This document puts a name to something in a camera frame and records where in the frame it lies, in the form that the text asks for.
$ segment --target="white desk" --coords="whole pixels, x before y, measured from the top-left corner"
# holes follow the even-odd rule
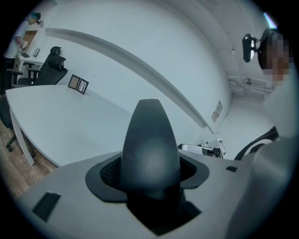
[[[30,56],[28,58],[23,57],[20,53],[17,54],[17,59],[19,61],[19,65],[16,65],[15,70],[19,70],[23,72],[24,74],[22,76],[18,75],[17,79],[22,78],[22,77],[28,77],[27,74],[27,68],[24,67],[24,62],[30,62],[34,63],[36,67],[33,67],[33,69],[40,69],[40,67],[43,65],[44,61],[37,60],[36,57]]]
[[[63,166],[122,150],[131,114],[99,95],[66,85],[6,91],[14,131],[31,165],[21,130],[51,162]]]

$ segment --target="chair base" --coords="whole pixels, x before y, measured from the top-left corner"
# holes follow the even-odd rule
[[[16,139],[17,139],[17,137],[16,137],[16,135],[14,134],[14,135],[10,138],[10,140],[7,142],[7,144],[6,144],[6,148],[8,149],[8,151],[9,151],[10,153],[13,152],[13,150],[14,150],[14,149],[11,147],[11,144],[12,144]],[[29,147],[29,153],[30,153],[31,157],[34,158],[36,155],[35,155],[33,149],[32,149],[29,145],[28,145],[28,147]]]

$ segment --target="black office chair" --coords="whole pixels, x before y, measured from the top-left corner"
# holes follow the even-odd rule
[[[50,54],[48,55],[47,59],[43,63],[42,67],[37,70],[37,69],[32,69],[32,66],[35,65],[32,62],[24,62],[24,65],[27,65],[27,71],[28,71],[28,78],[33,78],[36,80],[37,75],[41,74],[46,68],[49,66],[49,61],[53,56],[58,56],[60,54],[60,49],[61,47],[52,47],[50,50]]]
[[[67,69],[63,67],[65,60],[66,59],[61,56],[53,56],[49,60],[49,68],[45,69],[45,71],[36,79],[36,81],[33,84],[31,83],[32,79],[27,80],[26,78],[21,78],[19,79],[19,81],[21,81],[22,84],[15,84],[13,87],[19,88],[34,85],[57,84],[67,73]],[[10,71],[14,74],[14,79],[16,79],[16,76],[18,74],[23,74],[20,71],[15,72],[14,70],[11,71],[10,69],[8,69],[7,71]],[[13,129],[13,124],[10,117],[9,104],[6,96],[0,98],[0,119],[6,128]],[[6,148],[9,152],[13,151],[13,149],[11,148],[11,144],[13,143],[13,141],[15,141],[15,139],[16,136],[14,135],[6,144]],[[33,150],[31,150],[30,154],[32,157],[34,157]]]
[[[52,56],[48,62],[48,65],[44,67],[44,70],[36,79],[20,78],[17,80],[17,76],[23,75],[23,72],[8,69],[7,71],[13,74],[13,88],[18,87],[17,85],[34,86],[57,84],[67,73],[67,69],[64,68],[65,60],[66,59],[62,56]]]

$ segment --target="picture frame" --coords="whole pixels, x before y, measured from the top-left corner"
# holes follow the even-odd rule
[[[37,54],[39,53],[39,49],[36,49],[35,53],[33,54],[33,56],[37,57]]]
[[[89,84],[88,81],[81,79],[77,86],[77,91],[80,92],[81,94],[85,94],[88,84]]]
[[[68,87],[73,90],[76,90],[79,85],[80,80],[81,80],[80,77],[72,75]]]

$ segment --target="desk leg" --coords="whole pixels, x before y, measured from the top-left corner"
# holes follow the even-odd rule
[[[26,146],[26,143],[25,143],[25,140],[23,138],[23,134],[22,134],[22,130],[21,128],[19,127],[17,121],[15,120],[14,118],[14,114],[12,112],[12,110],[10,109],[10,115],[11,115],[11,121],[13,123],[13,126],[14,126],[14,133],[15,133],[15,136],[17,137],[18,139],[18,142],[21,146],[21,149],[23,150],[23,153],[27,159],[27,161],[29,162],[30,165],[33,165],[34,164],[34,161],[33,161],[33,158],[31,157],[28,149],[27,149],[27,146]]]

